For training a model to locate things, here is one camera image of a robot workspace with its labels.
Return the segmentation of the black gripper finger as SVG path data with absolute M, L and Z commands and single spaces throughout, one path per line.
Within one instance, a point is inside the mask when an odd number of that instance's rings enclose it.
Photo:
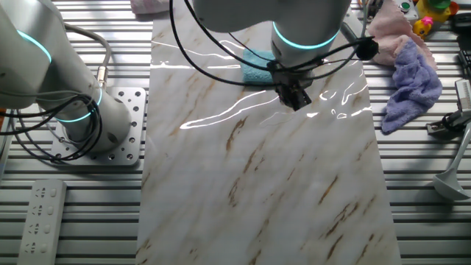
M 290 89 L 290 87 L 287 86 L 280 86 L 278 88 L 278 95 L 280 98 L 280 101 L 287 107 L 293 107 L 294 106 L 294 93 L 293 90 Z
M 292 108 L 294 111 L 309 105 L 311 103 L 311 98 L 305 92 L 304 88 L 293 88 L 292 89 Z

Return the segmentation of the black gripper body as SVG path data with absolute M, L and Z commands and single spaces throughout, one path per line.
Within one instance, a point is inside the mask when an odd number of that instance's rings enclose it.
M 275 92 L 278 94 L 282 93 L 283 88 L 290 92 L 302 92 L 313 83 L 311 80 L 312 71 L 289 72 L 282 71 L 282 68 L 276 66 L 271 75 L 275 84 Z

